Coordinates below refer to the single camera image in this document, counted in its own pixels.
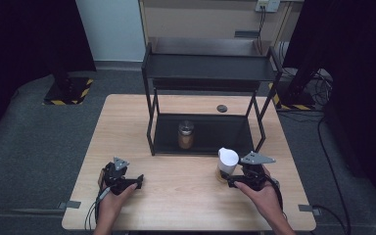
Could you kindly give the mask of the black stand with striped base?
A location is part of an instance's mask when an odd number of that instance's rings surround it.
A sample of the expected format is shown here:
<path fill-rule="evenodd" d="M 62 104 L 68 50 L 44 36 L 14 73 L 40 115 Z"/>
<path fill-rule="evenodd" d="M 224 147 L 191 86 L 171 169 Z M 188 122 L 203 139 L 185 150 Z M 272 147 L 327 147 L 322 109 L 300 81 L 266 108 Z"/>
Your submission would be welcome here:
<path fill-rule="evenodd" d="M 283 68 L 275 55 L 270 56 L 270 62 L 275 67 L 275 79 L 269 83 L 269 98 L 279 110 L 303 110 L 315 109 L 315 102 L 306 92 L 307 79 L 301 82 L 301 75 L 294 76 L 291 81 L 282 81 Z"/>
<path fill-rule="evenodd" d="M 44 97 L 44 105 L 78 105 L 86 97 L 93 80 L 89 77 L 70 77 L 54 50 L 44 52 L 46 65 L 54 82 Z"/>

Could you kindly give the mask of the dark curtain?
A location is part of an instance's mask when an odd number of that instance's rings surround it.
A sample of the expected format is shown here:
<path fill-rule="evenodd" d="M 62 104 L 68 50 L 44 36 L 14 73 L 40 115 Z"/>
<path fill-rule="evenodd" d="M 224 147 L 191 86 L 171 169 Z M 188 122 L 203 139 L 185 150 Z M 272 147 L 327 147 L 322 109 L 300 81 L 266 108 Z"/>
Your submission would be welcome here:
<path fill-rule="evenodd" d="M 0 0 L 0 120 L 22 85 L 94 69 L 76 0 Z"/>
<path fill-rule="evenodd" d="M 376 0 L 304 0 L 284 65 L 332 76 L 331 129 L 376 189 Z"/>

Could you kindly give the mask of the person's left hand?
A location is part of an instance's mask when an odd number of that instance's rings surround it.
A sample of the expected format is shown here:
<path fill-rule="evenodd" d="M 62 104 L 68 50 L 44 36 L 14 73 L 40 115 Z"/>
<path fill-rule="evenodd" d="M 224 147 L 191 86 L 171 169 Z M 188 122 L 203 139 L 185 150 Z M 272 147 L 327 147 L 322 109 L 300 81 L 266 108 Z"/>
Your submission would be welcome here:
<path fill-rule="evenodd" d="M 137 184 L 133 183 L 127 186 L 119 195 L 113 192 L 106 194 L 99 205 L 97 229 L 112 229 L 125 201 L 133 194 L 136 188 Z"/>

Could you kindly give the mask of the beige wooden panel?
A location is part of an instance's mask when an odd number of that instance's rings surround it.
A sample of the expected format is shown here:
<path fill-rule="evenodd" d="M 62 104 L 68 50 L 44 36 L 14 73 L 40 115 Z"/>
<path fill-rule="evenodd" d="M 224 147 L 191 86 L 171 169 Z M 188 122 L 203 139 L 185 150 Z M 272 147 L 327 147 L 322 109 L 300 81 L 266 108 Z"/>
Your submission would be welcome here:
<path fill-rule="evenodd" d="M 138 0 L 145 38 L 159 51 L 263 55 L 291 38 L 305 0 L 281 0 L 276 13 L 258 0 Z"/>

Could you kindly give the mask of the white wall power outlet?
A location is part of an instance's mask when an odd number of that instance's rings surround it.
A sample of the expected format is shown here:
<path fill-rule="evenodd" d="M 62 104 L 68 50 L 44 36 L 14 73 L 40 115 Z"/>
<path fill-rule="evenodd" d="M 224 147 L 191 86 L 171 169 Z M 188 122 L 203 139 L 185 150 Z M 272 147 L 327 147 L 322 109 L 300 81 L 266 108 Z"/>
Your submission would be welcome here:
<path fill-rule="evenodd" d="M 255 11 L 276 13 L 279 9 L 281 0 L 258 0 Z"/>

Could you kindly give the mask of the person's right hand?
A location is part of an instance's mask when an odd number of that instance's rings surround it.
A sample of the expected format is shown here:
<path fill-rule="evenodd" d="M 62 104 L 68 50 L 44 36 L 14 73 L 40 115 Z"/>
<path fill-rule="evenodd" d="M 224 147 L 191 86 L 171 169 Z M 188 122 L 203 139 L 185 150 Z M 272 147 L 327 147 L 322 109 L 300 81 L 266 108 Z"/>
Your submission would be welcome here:
<path fill-rule="evenodd" d="M 256 206 L 258 212 L 268 222 L 270 219 L 284 217 L 277 194 L 269 181 L 265 181 L 261 190 L 255 191 L 245 183 L 239 182 L 238 189 L 248 196 Z"/>

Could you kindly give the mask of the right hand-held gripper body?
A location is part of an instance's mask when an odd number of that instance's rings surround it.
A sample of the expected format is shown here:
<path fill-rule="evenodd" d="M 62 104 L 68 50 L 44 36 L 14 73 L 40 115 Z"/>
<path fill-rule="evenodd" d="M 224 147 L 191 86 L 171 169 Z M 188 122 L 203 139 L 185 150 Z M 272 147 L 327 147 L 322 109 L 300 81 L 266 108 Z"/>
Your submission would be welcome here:
<path fill-rule="evenodd" d="M 275 163 L 273 158 L 256 152 L 250 152 L 241 158 L 239 165 L 242 167 L 244 173 L 244 183 L 255 191 L 261 190 L 266 181 L 266 173 L 263 165 L 272 163 Z"/>

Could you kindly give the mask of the black metal two-tier shelf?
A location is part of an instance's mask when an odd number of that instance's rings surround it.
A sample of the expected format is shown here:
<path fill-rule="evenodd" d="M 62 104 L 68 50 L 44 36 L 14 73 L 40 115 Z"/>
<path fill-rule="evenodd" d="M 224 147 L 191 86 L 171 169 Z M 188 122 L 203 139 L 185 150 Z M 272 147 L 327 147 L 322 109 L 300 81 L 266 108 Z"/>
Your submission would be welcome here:
<path fill-rule="evenodd" d="M 275 79 L 271 55 L 275 55 L 272 48 L 264 56 L 169 54 L 148 45 L 141 70 L 151 154 L 212 155 L 221 147 L 240 153 L 259 151 L 266 139 L 262 119 L 271 100 L 268 84 Z M 160 91 L 249 93 L 251 99 L 242 115 L 190 114 L 186 108 L 163 113 Z M 178 146 L 178 124 L 183 120 L 195 125 L 194 143 L 187 150 Z"/>

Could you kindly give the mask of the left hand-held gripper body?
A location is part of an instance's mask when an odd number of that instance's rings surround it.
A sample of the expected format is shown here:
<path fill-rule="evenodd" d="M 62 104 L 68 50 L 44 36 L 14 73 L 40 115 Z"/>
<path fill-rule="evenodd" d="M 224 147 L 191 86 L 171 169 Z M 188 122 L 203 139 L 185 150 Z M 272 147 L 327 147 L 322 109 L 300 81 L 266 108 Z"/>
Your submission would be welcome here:
<path fill-rule="evenodd" d="M 128 165 L 128 161 L 114 157 L 114 159 L 103 168 L 103 182 L 115 195 L 119 195 L 128 186 L 135 183 L 134 179 L 125 178 Z"/>

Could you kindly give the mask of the glass jar with white lid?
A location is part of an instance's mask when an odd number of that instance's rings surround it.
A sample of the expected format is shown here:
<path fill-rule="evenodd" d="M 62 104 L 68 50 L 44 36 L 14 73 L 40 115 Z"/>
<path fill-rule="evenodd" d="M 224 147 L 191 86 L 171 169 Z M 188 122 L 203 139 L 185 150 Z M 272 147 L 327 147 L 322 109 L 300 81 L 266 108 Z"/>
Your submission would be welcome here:
<path fill-rule="evenodd" d="M 220 148 L 218 150 L 218 162 L 215 171 L 215 176 L 218 181 L 224 182 L 227 176 L 230 176 L 239 162 L 238 154 L 226 148 Z"/>

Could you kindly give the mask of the grey table edge bracket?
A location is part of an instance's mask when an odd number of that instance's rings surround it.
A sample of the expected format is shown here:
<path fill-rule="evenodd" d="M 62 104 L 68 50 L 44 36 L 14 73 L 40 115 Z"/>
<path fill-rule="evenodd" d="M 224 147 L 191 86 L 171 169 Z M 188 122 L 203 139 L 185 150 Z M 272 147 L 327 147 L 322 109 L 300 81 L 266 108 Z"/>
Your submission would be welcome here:
<path fill-rule="evenodd" d="M 321 215 L 321 210 L 311 205 L 298 205 L 300 212 L 311 212 L 315 216 Z"/>
<path fill-rule="evenodd" d="M 66 201 L 60 202 L 58 204 L 58 209 L 65 210 L 65 209 L 79 209 L 81 202 L 79 201 Z"/>

